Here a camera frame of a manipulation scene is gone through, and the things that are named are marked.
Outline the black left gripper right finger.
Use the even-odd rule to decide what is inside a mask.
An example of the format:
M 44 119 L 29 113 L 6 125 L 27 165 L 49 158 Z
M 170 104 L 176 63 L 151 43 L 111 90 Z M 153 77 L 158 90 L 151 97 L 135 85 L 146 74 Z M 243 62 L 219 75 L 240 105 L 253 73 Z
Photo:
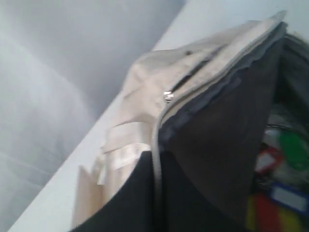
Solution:
M 160 154 L 163 232 L 246 232 L 191 183 L 170 152 Z

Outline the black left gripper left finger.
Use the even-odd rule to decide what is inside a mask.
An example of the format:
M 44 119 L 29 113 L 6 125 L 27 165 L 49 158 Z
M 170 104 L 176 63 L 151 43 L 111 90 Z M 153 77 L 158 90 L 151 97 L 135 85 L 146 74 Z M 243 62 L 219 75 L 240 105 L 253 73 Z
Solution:
M 133 172 L 98 212 L 73 232 L 156 232 L 153 165 L 150 151 L 141 153 Z

